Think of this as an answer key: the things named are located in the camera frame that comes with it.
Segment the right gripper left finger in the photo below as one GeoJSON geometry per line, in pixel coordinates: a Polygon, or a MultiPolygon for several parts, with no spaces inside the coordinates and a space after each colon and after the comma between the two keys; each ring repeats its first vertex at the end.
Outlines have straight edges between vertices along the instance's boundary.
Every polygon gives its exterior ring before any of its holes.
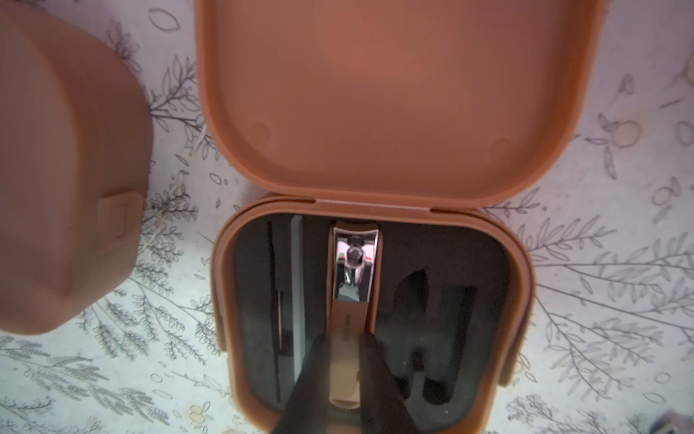
{"type": "Polygon", "coordinates": [[[330,388],[330,341],[314,340],[293,392],[272,434],[326,434],[330,388]]]}

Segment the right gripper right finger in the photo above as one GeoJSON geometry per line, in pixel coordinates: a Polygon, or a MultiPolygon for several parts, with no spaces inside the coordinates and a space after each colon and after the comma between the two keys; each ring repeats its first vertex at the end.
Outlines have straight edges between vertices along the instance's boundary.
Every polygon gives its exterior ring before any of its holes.
{"type": "Polygon", "coordinates": [[[360,337],[361,433],[419,433],[373,334],[360,337]]]}

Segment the dark brown nail clipper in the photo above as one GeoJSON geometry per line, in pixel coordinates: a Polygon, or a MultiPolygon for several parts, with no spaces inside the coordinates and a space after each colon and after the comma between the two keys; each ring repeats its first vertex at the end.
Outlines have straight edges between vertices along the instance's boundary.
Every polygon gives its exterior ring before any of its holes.
{"type": "Polygon", "coordinates": [[[326,332],[330,341],[328,401],[361,406],[359,339],[375,327],[381,256],[377,224],[335,222],[330,229],[326,332]]]}

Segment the tan brown case lid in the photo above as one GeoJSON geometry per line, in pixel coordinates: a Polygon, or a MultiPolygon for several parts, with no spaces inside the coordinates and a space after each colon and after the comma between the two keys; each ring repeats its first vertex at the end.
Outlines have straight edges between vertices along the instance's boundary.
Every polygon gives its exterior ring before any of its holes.
{"type": "Polygon", "coordinates": [[[93,35],[1,5],[1,327],[50,332],[133,271],[153,127],[145,95],[93,35]]]}

